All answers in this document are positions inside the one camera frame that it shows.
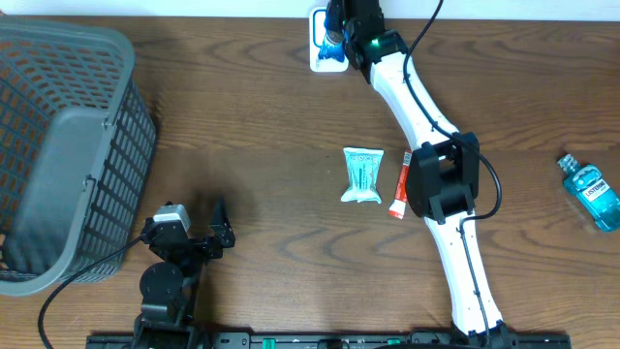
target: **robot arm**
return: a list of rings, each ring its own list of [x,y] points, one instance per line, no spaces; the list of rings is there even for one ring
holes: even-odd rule
[[[378,0],[332,0],[327,7],[325,29],[327,33],[344,33],[343,48],[349,61],[384,97],[407,137],[413,151],[407,197],[416,215],[424,218],[439,248],[452,299],[454,325],[465,334],[485,332],[472,278],[474,273],[492,330],[502,323],[502,315],[484,274],[475,223],[465,223],[464,237],[458,232],[460,221],[474,215],[478,157],[434,130],[412,97],[403,80],[407,47],[397,32],[385,29]],[[432,119],[448,133],[458,132],[426,92],[412,60],[408,64],[410,83]],[[462,135],[461,139],[478,148],[473,134]],[[452,164],[442,167],[443,161]],[[471,270],[463,242],[469,246]]]
[[[422,148],[423,143],[435,145],[447,142],[448,138],[437,131],[433,131],[432,125],[419,109],[418,104],[414,101],[409,89],[403,82],[402,67],[404,59],[405,53],[396,52],[382,57],[379,63],[373,63],[370,69],[370,83],[384,97],[396,116],[412,151]],[[433,116],[433,119],[444,130],[450,133],[458,132],[441,114],[428,95],[428,92],[426,92],[411,60],[409,61],[408,72],[412,86],[425,108]],[[463,243],[460,234],[457,232],[460,220],[473,214],[473,212],[468,214],[466,211],[456,213],[447,217],[444,224],[439,224],[436,220],[429,217],[424,217],[424,222],[430,229],[439,248],[446,278],[448,279],[454,325],[463,333],[483,333],[485,331]],[[493,328],[495,324],[502,321],[502,314],[493,301],[486,281],[481,254],[476,240],[475,223],[473,221],[466,222],[465,231],[467,232],[465,238],[467,239],[468,246],[470,246],[472,265],[479,283],[480,295],[484,303],[488,323]]]

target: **blue liquid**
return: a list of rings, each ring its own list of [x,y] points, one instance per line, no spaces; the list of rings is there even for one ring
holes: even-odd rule
[[[568,177],[564,187],[584,205],[599,229],[610,233],[620,228],[620,198],[603,179],[601,171],[592,165],[581,167],[567,155],[558,165]]]

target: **black cable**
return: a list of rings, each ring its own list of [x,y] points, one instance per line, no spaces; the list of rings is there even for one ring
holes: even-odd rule
[[[469,265],[470,273],[472,274],[472,280],[474,281],[474,294],[478,297],[478,302],[480,304],[480,312],[482,313],[482,319],[484,320],[484,328],[486,332],[486,337],[484,339],[484,346],[486,346],[487,344],[489,344],[489,336],[490,336],[489,328],[488,328],[488,320],[486,318],[486,311],[484,310],[484,303],[482,301],[481,291],[478,287],[476,273],[474,272],[474,267],[472,265],[472,258],[470,256],[469,248],[467,246],[467,240],[465,237],[465,230],[464,230],[463,225],[465,224],[465,222],[468,222],[471,220],[482,220],[482,219],[490,218],[493,215],[495,215],[495,213],[497,213],[497,211],[500,209],[500,205],[502,204],[502,183],[500,182],[500,179],[497,176],[495,169],[493,169],[493,166],[491,166],[491,163],[480,153],[478,149],[476,149],[474,146],[470,145],[469,143],[463,142],[459,138],[458,133],[450,134],[438,125],[437,121],[433,119],[433,117],[426,110],[422,102],[419,100],[418,95],[416,94],[416,91],[414,91],[414,88],[412,87],[411,82],[409,81],[409,74],[407,73],[407,65],[408,65],[407,63],[409,63],[409,59],[411,58],[411,55],[414,52],[414,49],[416,48],[416,46],[418,45],[419,41],[422,39],[424,34],[426,34],[426,32],[428,31],[428,28],[430,28],[430,26],[435,21],[437,14],[442,9],[442,5],[444,5],[444,0],[439,0],[439,4],[437,5],[437,8],[435,9],[435,13],[433,13],[433,16],[428,20],[428,22],[426,23],[422,31],[419,33],[414,43],[409,47],[409,50],[407,51],[407,55],[405,55],[405,62],[403,63],[403,77],[404,77],[405,83],[407,84],[407,87],[409,88],[409,92],[411,92],[411,95],[414,97],[414,100],[416,100],[418,107],[422,110],[422,112],[424,113],[424,116],[426,116],[426,119],[432,125],[433,130],[437,130],[439,133],[446,136],[448,139],[452,140],[453,142],[461,146],[464,146],[470,151],[474,152],[478,156],[480,161],[486,166],[489,173],[491,174],[491,177],[493,177],[493,182],[495,183],[495,188],[497,190],[497,198],[496,198],[495,206],[493,207],[493,209],[491,209],[486,214],[475,215],[473,217],[467,217],[467,218],[461,219],[459,223],[459,228],[457,230],[457,232],[461,235],[461,239],[463,240],[463,246],[465,248],[465,255],[467,257],[467,263]]]
[[[54,292],[51,293],[51,295],[49,295],[49,297],[47,298],[46,302],[43,304],[43,306],[41,307],[41,311],[39,312],[39,321],[37,323],[38,327],[39,327],[39,336],[41,337],[41,341],[43,342],[44,346],[47,349],[53,349],[53,347],[51,346],[51,343],[49,342],[49,339],[47,338],[46,335],[46,329],[44,327],[44,319],[46,317],[46,311],[47,308],[49,307],[49,305],[51,304],[51,301],[54,300],[54,298],[56,298],[56,296],[58,296],[58,294],[60,293],[60,291],[62,291],[65,287],[67,287],[70,283],[72,283],[73,281],[75,281],[78,277],[86,274],[87,272],[91,271],[93,268],[97,267],[98,265],[100,265],[101,263],[105,263],[111,259],[113,259],[114,257],[122,254],[123,252],[127,251],[128,249],[134,247],[138,242],[142,241],[143,239],[143,235],[140,235],[137,238],[134,238],[131,242],[127,243],[124,247],[122,247],[121,249],[119,249],[118,251],[110,254],[107,257],[104,257],[102,259],[100,259],[99,261],[91,264],[88,267],[84,267],[82,268],[80,271],[76,272],[75,274],[73,274],[71,277],[69,277],[68,279],[66,279],[62,284],[60,284],[60,286],[58,286]]]

